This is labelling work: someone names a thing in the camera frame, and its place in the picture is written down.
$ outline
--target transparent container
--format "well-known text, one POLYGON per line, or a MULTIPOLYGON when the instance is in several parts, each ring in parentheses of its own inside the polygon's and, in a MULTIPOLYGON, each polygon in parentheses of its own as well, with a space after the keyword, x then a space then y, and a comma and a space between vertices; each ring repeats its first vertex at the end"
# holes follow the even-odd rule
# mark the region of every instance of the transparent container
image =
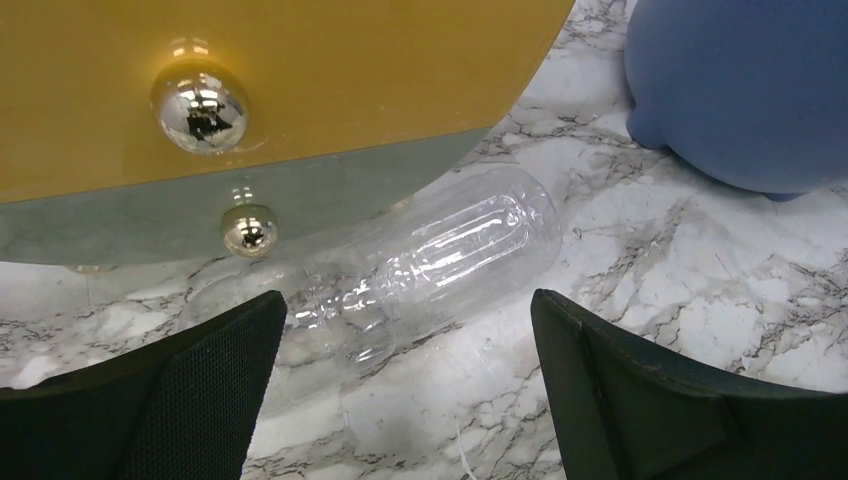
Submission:
POLYGON ((289 317, 263 404, 273 413, 504 299, 544 273, 561 244, 545 189, 519 168, 497 168, 364 222, 345 245, 211 284, 181 328, 282 292, 289 317))

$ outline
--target blue piggy bank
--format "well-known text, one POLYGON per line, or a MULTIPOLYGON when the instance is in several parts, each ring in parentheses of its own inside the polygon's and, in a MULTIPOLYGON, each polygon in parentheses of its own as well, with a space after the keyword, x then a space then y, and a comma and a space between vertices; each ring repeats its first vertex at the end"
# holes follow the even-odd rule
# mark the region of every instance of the blue piggy bank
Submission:
POLYGON ((848 182, 848 1, 639 0, 627 127, 783 201, 848 182))

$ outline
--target black textured pad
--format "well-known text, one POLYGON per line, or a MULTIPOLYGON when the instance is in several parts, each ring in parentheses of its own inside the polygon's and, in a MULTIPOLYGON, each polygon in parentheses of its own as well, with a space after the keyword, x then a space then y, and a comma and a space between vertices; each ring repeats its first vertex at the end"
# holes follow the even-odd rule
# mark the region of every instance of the black textured pad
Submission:
POLYGON ((551 291, 532 318, 569 480, 848 478, 848 395, 704 365, 551 291))
POLYGON ((269 292, 112 360, 0 391, 0 479, 238 479, 285 315, 269 292))

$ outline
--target marble surface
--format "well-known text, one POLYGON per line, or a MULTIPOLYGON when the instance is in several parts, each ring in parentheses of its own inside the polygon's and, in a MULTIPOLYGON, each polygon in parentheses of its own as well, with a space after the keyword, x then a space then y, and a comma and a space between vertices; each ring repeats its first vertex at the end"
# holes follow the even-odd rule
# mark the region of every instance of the marble surface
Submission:
MULTIPOLYGON (((245 479, 564 478, 530 325, 535 287, 740 375, 848 390, 848 189, 774 204, 634 145, 630 8, 579 0, 508 118, 449 174, 518 163, 537 176, 565 233, 555 266, 378 374, 262 419, 245 479)), ((168 335, 200 288, 244 267, 210 259, 86 277, 0 264, 0 386, 168 335)))

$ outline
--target yellow object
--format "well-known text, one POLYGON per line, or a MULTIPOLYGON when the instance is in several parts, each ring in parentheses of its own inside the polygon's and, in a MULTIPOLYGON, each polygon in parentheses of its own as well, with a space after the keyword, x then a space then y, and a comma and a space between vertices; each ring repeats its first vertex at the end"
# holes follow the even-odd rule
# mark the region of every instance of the yellow object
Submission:
POLYGON ((0 0, 0 204, 492 126, 571 0, 0 0), (192 155, 151 111, 202 58, 238 78, 237 148, 192 155))

